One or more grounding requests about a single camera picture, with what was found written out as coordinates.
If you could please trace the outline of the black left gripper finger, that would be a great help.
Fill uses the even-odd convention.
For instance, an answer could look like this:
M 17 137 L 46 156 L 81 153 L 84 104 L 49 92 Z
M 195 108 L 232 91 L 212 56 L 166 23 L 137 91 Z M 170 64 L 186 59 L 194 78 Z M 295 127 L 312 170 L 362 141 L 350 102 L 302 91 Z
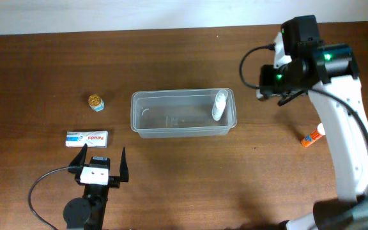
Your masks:
M 120 182 L 123 182 L 123 183 L 129 182 L 129 170 L 128 170 L 125 148 L 123 148 L 122 154 L 121 154 L 121 162 L 119 165 L 119 176 L 120 176 Z
M 83 166 L 86 160 L 88 145 L 84 144 L 76 157 L 70 162 L 69 166 L 80 167 Z

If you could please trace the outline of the orange tube white cap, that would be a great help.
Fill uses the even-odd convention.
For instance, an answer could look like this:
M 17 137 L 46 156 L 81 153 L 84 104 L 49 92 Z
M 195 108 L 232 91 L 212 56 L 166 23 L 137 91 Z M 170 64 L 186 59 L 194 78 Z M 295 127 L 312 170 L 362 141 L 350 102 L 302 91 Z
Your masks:
M 309 147 L 311 144 L 315 143 L 318 139 L 322 138 L 324 135 L 325 129 L 323 127 L 323 124 L 320 123 L 313 132 L 311 132 L 309 135 L 306 135 L 301 140 L 301 145 L 303 147 Z

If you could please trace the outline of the white lotion bottle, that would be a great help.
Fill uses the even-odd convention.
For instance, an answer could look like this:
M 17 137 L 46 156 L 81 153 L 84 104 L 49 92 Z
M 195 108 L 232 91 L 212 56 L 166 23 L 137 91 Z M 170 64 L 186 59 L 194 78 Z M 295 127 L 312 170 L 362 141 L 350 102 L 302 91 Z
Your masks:
M 215 102 L 213 104 L 211 115 L 215 121 L 219 121 L 226 108 L 228 98 L 228 92 L 225 89 L 221 89 L 215 97 Z

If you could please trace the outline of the black bottle white cap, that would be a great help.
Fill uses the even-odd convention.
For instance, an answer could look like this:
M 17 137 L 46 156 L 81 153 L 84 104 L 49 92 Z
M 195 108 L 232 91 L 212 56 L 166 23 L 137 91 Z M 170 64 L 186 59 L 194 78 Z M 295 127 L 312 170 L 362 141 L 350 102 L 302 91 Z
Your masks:
M 256 98 L 262 102 L 266 100 L 266 97 L 261 93 L 260 89 L 256 90 Z

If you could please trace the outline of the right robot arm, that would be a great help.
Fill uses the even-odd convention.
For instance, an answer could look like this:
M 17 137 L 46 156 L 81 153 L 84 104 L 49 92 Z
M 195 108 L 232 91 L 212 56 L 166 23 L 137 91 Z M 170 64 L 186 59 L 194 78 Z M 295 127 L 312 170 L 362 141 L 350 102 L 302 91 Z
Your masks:
M 316 202 L 284 228 L 368 229 L 368 121 L 352 49 L 326 44 L 313 15 L 283 23 L 273 49 L 275 60 L 262 67 L 256 95 L 285 102 L 308 94 L 325 130 L 337 190 L 335 199 Z

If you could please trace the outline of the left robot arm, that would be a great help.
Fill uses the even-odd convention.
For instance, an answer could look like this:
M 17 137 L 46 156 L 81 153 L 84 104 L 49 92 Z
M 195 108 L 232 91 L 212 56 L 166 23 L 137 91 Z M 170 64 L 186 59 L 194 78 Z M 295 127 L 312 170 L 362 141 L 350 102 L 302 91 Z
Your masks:
M 87 150 L 88 146 L 83 145 L 69 164 L 68 172 L 75 175 L 75 181 L 84 187 L 84 193 L 64 207 L 67 229 L 101 229 L 109 190 L 129 182 L 125 149 L 121 153 L 118 176 L 110 175 L 111 160 L 107 157 L 92 157 L 86 164 Z

